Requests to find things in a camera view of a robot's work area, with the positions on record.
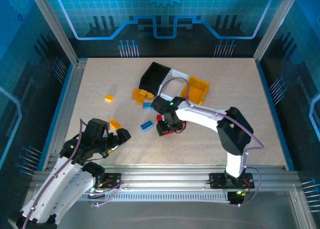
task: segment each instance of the lego brick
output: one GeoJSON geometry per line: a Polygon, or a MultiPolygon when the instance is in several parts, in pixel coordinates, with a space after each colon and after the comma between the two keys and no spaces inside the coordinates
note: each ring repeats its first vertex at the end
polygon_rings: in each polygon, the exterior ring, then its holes
{"type": "Polygon", "coordinates": [[[140,92],[140,89],[139,89],[139,88],[135,88],[135,89],[133,90],[132,98],[133,98],[133,99],[138,99],[139,92],[140,92]]]}
{"type": "Polygon", "coordinates": [[[139,94],[139,96],[138,96],[138,98],[136,100],[136,103],[139,104],[139,105],[142,105],[144,103],[144,100],[145,100],[145,96],[139,94]]]}
{"type": "Polygon", "coordinates": [[[143,103],[143,109],[152,109],[152,107],[151,107],[151,102],[145,102],[145,103],[143,103]]]}
{"type": "Polygon", "coordinates": [[[163,120],[162,115],[156,115],[156,121],[157,122],[162,121],[162,120],[163,120]]]}
{"type": "Polygon", "coordinates": [[[107,102],[112,102],[114,100],[114,96],[108,94],[105,96],[104,100],[106,100],[107,102]]]}
{"type": "Polygon", "coordinates": [[[113,129],[115,129],[115,130],[118,130],[121,126],[120,126],[120,123],[119,122],[117,122],[115,119],[111,119],[110,121],[109,121],[109,124],[110,124],[110,126],[113,128],[113,129]]]}
{"type": "Polygon", "coordinates": [[[152,121],[148,120],[147,122],[143,123],[142,125],[140,125],[141,129],[143,132],[149,130],[150,128],[152,128],[154,126],[154,124],[152,123],[152,121]]]}
{"type": "Polygon", "coordinates": [[[146,90],[143,90],[143,89],[141,89],[140,91],[139,91],[139,95],[142,95],[142,96],[146,96],[147,95],[147,91],[146,90]]]}
{"type": "Polygon", "coordinates": [[[151,92],[147,92],[146,96],[148,97],[149,100],[155,97],[151,92]]]}

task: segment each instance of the orange lego brick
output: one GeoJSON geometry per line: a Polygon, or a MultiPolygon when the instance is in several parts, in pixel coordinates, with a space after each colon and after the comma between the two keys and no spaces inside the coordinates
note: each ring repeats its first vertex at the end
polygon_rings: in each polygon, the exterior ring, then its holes
{"type": "Polygon", "coordinates": [[[113,128],[113,129],[115,129],[115,130],[118,130],[121,126],[120,126],[120,123],[119,122],[117,122],[115,119],[111,119],[110,121],[109,121],[109,124],[110,124],[110,126],[113,128]]]}
{"type": "Polygon", "coordinates": [[[107,102],[112,102],[114,100],[114,96],[108,94],[105,96],[104,100],[106,100],[107,102]]]}
{"type": "Polygon", "coordinates": [[[133,90],[132,98],[133,98],[133,99],[138,99],[139,92],[140,92],[140,89],[139,89],[139,88],[135,88],[135,89],[133,90]]]}
{"type": "Polygon", "coordinates": [[[149,100],[155,97],[151,92],[147,92],[146,96],[148,97],[149,100]]]}
{"type": "Polygon", "coordinates": [[[143,89],[141,89],[140,91],[139,91],[139,95],[142,95],[142,96],[146,96],[147,95],[147,91],[146,90],[143,90],[143,89]]]}
{"type": "Polygon", "coordinates": [[[139,105],[142,105],[144,103],[144,100],[145,100],[145,96],[139,94],[138,99],[136,100],[136,103],[139,105]]]}

